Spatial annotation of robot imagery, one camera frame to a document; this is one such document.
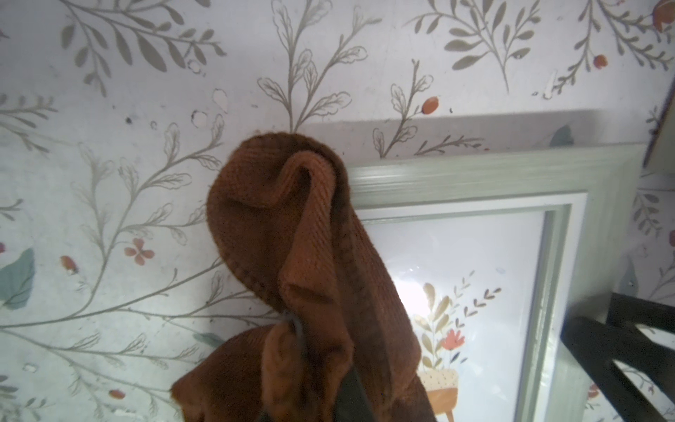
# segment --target fabric fold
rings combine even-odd
[[[248,394],[257,394],[248,403],[260,411],[262,400],[277,422],[332,421],[340,384],[353,365],[378,421],[435,420],[416,376],[421,351],[410,320],[349,195],[344,164],[311,138],[255,136],[232,153],[209,193],[209,229],[226,265],[247,288],[276,311],[299,317],[307,357],[286,322],[229,340],[173,387],[188,422],[252,421],[232,403]],[[205,367],[227,365],[216,361],[246,354],[243,345],[257,347],[248,351],[260,359],[262,387],[205,402],[218,377]],[[238,381],[233,371],[228,368],[231,377],[221,382]],[[200,376],[208,381],[197,388]],[[202,391],[202,399],[189,388]],[[186,407],[200,405],[203,418],[189,419]],[[234,406],[237,413],[223,416],[218,406]]]

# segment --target picture frame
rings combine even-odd
[[[591,381],[560,331],[569,317],[606,315],[644,152],[642,144],[615,144],[348,168],[352,204],[367,229],[543,212],[516,421],[581,420]]]

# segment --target potted plant illustration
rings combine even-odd
[[[474,299],[472,308],[464,307],[463,318],[455,317],[454,320],[452,319],[454,314],[461,309],[458,301],[470,286],[471,284],[467,279],[462,278],[461,286],[454,286],[454,299],[445,295],[439,301],[436,301],[436,289],[433,285],[426,283],[424,291],[427,295],[429,313],[426,316],[414,316],[415,323],[423,330],[420,336],[422,346],[420,380],[427,391],[434,414],[445,414],[450,422],[454,422],[452,411],[457,405],[459,388],[459,374],[450,365],[458,361],[460,352],[457,349],[465,342],[465,337],[461,331],[461,328],[464,327],[462,320],[476,315],[478,308],[487,306],[486,302]],[[485,291],[483,299],[492,300],[501,291],[501,288],[493,291],[488,289]],[[466,360],[467,358],[464,357],[458,363],[463,363]]]

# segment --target hanging towel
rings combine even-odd
[[[211,234],[230,271],[290,322],[228,340],[171,389],[186,422],[333,422],[355,368],[378,422],[435,421],[420,347],[350,203],[347,171],[297,134],[244,141],[211,187]]]

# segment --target sage green frame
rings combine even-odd
[[[567,297],[566,318],[606,316],[615,266],[626,234],[643,161],[643,144],[548,149],[380,161],[349,167],[356,210],[450,201],[584,192],[583,226]],[[545,209],[537,286],[529,323],[516,421],[531,422],[539,392],[568,206]],[[590,379],[560,344],[546,422],[580,421]]]

